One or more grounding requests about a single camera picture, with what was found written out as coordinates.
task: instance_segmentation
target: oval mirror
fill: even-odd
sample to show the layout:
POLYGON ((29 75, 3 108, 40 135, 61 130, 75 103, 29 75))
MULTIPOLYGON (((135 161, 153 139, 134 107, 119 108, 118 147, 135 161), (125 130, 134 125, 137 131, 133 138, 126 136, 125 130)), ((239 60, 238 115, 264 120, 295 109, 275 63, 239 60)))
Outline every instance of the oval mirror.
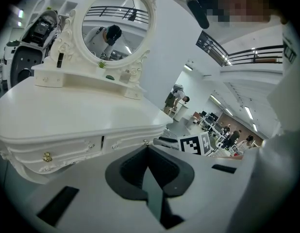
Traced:
POLYGON ((118 61, 138 49, 149 23, 141 0, 96 0, 84 17, 82 35, 93 55, 105 61, 118 61))

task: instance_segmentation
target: ceiling light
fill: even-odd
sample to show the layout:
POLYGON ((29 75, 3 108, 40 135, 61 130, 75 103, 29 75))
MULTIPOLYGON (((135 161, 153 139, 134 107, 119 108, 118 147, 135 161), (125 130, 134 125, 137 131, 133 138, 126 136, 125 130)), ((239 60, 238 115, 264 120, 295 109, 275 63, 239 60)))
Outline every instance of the ceiling light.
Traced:
POLYGON ((221 104, 213 95, 210 95, 210 97, 215 100, 218 104, 221 104))
POLYGON ((253 128, 256 130, 256 132, 258 132, 256 125, 253 123, 253 128))
POLYGON ((126 47, 127 51, 128 51, 130 54, 132 54, 132 52, 131 52, 131 50, 129 49, 129 47, 128 47, 128 46, 125 46, 125 47, 126 47))
POLYGON ((193 68, 191 68, 191 67, 189 67, 189 66, 187 66, 187 65, 184 65, 184 67, 187 68, 189 71, 192 71, 192 70, 193 70, 193 68))
POLYGON ((247 114, 249 115, 249 118, 250 118, 251 120, 253 120, 249 108, 245 106, 245 110, 247 111, 247 114))
POLYGON ((19 10, 18 17, 19 18, 23 18, 23 14, 24 14, 24 11, 23 10, 19 10))
POLYGON ((233 114, 232 114, 228 109, 226 109, 226 111, 229 112, 229 114, 230 114, 231 116, 233 116, 233 114))

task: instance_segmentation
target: railing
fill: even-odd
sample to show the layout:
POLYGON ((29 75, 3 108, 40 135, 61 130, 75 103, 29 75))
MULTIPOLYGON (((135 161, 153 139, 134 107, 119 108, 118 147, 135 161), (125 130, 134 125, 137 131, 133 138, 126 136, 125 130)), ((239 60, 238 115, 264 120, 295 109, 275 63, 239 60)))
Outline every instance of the railing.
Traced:
POLYGON ((227 53, 226 50, 209 34, 202 31, 196 45, 209 54, 219 65, 232 66, 240 64, 281 64, 283 45, 252 48, 250 50, 227 53))
POLYGON ((138 21, 141 23, 149 23, 149 15, 147 11, 121 6, 93 6, 87 14, 89 16, 99 17, 120 17, 128 21, 138 21))

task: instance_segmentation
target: white vanity table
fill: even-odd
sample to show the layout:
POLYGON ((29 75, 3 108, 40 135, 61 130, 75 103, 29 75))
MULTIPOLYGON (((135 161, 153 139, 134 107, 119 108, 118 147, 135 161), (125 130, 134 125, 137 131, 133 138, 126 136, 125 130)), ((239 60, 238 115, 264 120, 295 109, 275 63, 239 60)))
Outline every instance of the white vanity table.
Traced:
POLYGON ((100 60, 85 46, 81 25, 96 0, 70 12, 44 64, 0 99, 0 154, 25 179, 47 183, 63 167, 159 137, 172 119, 143 97, 142 63, 155 29, 155 0, 141 0, 150 17, 141 46, 120 61, 100 60), (56 67, 64 53, 61 68, 56 67), (129 70, 128 84, 119 81, 129 70), (112 75, 115 80, 106 79, 112 75))

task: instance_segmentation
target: white robot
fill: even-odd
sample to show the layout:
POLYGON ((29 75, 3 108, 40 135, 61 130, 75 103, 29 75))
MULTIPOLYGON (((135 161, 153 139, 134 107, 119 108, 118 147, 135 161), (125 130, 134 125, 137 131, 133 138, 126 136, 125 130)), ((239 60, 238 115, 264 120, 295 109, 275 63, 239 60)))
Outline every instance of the white robot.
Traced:
POLYGON ((20 40, 8 42, 4 48, 2 86, 11 89, 33 76, 32 66, 41 64, 58 32, 59 19, 53 10, 42 12, 25 29, 20 40))

